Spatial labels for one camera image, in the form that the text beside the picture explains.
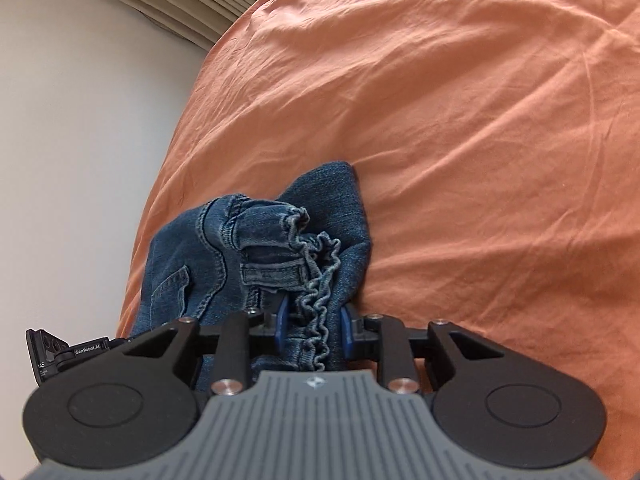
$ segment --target circular black pad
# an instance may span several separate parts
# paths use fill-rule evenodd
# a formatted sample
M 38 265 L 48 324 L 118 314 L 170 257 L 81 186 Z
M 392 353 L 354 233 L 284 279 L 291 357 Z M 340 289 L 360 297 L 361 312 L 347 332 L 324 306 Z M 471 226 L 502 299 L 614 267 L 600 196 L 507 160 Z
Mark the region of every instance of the circular black pad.
M 538 428 L 560 413 L 560 400 L 533 384 L 507 384 L 492 391 L 486 406 L 495 418 L 516 428 Z
M 190 388 L 161 360 L 112 352 L 29 398 L 23 426 L 39 459 L 113 469 L 149 460 L 189 433 L 198 417 Z
M 115 428 L 133 420 L 142 410 L 139 391 L 124 384 L 93 384 L 73 394 L 69 413 L 90 428 Z

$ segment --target gray ribbed plate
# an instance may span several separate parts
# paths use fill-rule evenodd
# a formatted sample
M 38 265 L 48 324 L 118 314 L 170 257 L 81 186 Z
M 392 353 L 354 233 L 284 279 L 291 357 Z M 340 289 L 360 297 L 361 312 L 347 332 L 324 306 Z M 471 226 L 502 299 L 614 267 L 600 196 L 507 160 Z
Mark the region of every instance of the gray ribbed plate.
M 503 468 L 456 446 L 418 395 L 393 394 L 368 370 L 263 372 L 213 397 L 171 451 L 136 466 L 87 471 L 46 461 L 26 480 L 605 480 L 587 459 L 556 469 Z

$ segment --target bed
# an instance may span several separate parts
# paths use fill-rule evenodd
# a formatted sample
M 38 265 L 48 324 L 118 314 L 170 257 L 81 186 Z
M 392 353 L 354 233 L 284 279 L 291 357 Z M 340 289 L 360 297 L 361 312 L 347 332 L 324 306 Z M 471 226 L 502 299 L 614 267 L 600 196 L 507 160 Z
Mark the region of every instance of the bed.
M 450 319 L 591 385 L 594 457 L 640 469 L 640 0 L 259 0 L 210 51 L 146 203 L 149 241 L 232 192 L 353 164 L 358 308 Z

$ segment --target denim pocket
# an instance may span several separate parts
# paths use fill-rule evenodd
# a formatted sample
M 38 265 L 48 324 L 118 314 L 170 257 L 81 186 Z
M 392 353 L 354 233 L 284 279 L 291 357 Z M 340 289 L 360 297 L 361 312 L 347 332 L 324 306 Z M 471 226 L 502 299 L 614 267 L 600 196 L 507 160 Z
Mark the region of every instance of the denim pocket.
M 170 274 L 151 294 L 151 326 L 184 316 L 187 310 L 185 289 L 189 286 L 189 269 L 186 265 Z

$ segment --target jeans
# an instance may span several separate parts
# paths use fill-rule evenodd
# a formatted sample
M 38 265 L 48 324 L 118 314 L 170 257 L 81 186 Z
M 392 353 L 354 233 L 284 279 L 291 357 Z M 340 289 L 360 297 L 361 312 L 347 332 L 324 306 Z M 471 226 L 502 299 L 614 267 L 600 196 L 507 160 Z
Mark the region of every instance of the jeans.
M 356 293 L 371 242 L 353 168 L 330 162 L 296 179 L 276 201 L 213 199 L 165 225 L 149 247 L 131 335 L 191 316 L 220 323 L 261 308 L 267 293 L 292 298 L 284 352 L 252 369 L 343 370 L 340 309 Z M 196 389 L 205 390 L 206 356 Z

